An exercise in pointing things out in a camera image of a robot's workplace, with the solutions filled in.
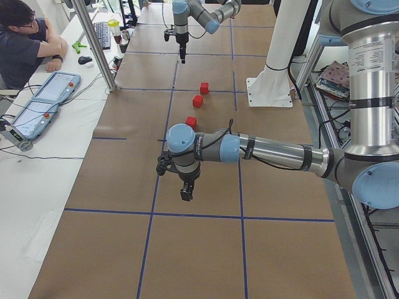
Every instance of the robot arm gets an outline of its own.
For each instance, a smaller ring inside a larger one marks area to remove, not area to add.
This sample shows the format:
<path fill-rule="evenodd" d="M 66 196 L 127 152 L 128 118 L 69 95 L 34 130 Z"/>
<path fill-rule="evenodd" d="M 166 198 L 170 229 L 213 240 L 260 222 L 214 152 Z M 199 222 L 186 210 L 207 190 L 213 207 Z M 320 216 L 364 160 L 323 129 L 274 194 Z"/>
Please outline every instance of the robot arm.
<path fill-rule="evenodd" d="M 157 170 L 179 174 L 183 199 L 192 199 L 200 161 L 232 162 L 242 156 L 312 171 L 377 209 L 399 206 L 399 146 L 392 138 L 399 0 L 325 0 L 323 5 L 320 32 L 349 46 L 351 144 L 345 150 L 316 149 L 227 131 L 196 134 L 177 125 L 168 132 L 169 150 L 158 159 Z"/>
<path fill-rule="evenodd" d="M 200 0 L 173 0 L 174 27 L 164 31 L 165 41 L 169 36 L 175 36 L 176 42 L 180 45 L 181 63 L 186 62 L 186 44 L 188 43 L 188 18 L 192 16 L 205 31 L 214 34 L 220 23 L 229 17 L 235 16 L 241 8 L 241 0 L 218 0 L 222 6 L 213 12 L 208 12 Z"/>

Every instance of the wall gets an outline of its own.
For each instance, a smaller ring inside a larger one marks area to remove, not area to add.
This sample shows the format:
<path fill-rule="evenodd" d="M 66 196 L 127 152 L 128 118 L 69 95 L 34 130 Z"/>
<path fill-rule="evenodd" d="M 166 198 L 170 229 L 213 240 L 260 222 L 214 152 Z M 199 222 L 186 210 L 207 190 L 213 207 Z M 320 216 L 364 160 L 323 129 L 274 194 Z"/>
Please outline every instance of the wall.
<path fill-rule="evenodd" d="M 47 17 L 61 34 L 69 24 L 65 4 L 55 3 L 55 0 L 23 0 L 36 11 L 37 17 Z"/>

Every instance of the glasses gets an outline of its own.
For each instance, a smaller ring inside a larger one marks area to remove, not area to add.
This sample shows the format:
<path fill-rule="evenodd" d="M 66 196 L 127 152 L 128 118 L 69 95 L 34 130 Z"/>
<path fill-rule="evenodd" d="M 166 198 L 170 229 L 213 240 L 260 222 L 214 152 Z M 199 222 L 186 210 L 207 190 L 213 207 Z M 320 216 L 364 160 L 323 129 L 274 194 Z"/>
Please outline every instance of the glasses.
<path fill-rule="evenodd" d="M 18 26 L 18 27 L 24 27 L 24 28 L 33 28 L 33 23 L 35 21 L 35 11 L 32 11 L 32 22 L 31 25 L 26 25 L 26 26 Z"/>

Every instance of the table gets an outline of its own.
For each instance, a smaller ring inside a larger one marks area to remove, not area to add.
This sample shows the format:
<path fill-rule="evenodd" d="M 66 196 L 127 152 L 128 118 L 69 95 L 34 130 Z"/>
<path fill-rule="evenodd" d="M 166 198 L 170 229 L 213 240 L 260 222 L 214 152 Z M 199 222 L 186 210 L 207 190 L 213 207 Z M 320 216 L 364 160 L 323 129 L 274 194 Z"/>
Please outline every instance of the table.
<path fill-rule="evenodd" d="M 120 90 L 108 97 L 29 299 L 355 298 L 323 181 L 313 174 L 204 162 L 191 202 L 180 199 L 178 176 L 156 175 L 166 130 L 188 115 L 198 131 L 234 118 L 234 131 L 312 142 L 310 107 L 300 101 L 248 107 L 245 78 L 264 65 L 270 6 L 242 6 L 218 33 L 191 39 L 184 65 L 177 45 L 163 40 L 162 9 L 142 11 Z M 170 6 L 164 15 L 171 19 Z M 210 91 L 197 109 L 191 99 L 202 81 Z"/>
<path fill-rule="evenodd" d="M 110 14 L 98 13 L 94 21 L 107 21 L 109 18 Z M 80 22 L 75 17 L 61 36 L 71 47 L 82 33 Z M 100 74 L 95 61 L 90 69 L 77 63 L 81 55 L 93 57 L 86 37 L 82 38 L 82 43 L 88 47 L 81 48 L 80 54 L 70 48 L 61 68 L 63 72 L 81 75 L 81 83 L 74 94 Z M 111 49 L 104 50 L 104 54 L 108 62 L 114 56 L 123 57 L 113 39 Z M 50 75 L 45 69 L 46 60 L 29 83 L 42 84 Z M 33 149 L 26 153 L 17 148 L 9 149 L 12 153 L 30 157 L 76 159 L 26 159 L 0 152 L 0 167 L 3 171 L 0 183 L 0 298 L 27 298 L 108 94 L 104 80 L 98 79 L 75 100 L 60 107 L 49 127 L 34 141 Z M 24 106 L 31 96 L 29 89 L 23 90 L 14 103 Z M 7 113 L 16 115 L 20 109 L 19 106 L 11 105 Z M 10 145 L 7 140 L 0 140 L 0 148 Z"/>

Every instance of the dark t-shirt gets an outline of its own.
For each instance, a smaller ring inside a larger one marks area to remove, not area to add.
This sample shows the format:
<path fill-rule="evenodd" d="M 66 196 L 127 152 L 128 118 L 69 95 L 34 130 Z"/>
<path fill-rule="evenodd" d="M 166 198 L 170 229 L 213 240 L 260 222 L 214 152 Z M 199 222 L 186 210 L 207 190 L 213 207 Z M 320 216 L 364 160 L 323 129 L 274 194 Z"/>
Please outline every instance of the dark t-shirt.
<path fill-rule="evenodd" d="M 39 32 L 24 36 L 0 25 L 0 74 L 10 89 L 22 89 L 42 63 L 37 57 L 40 43 L 46 40 L 46 22 L 38 18 Z"/>

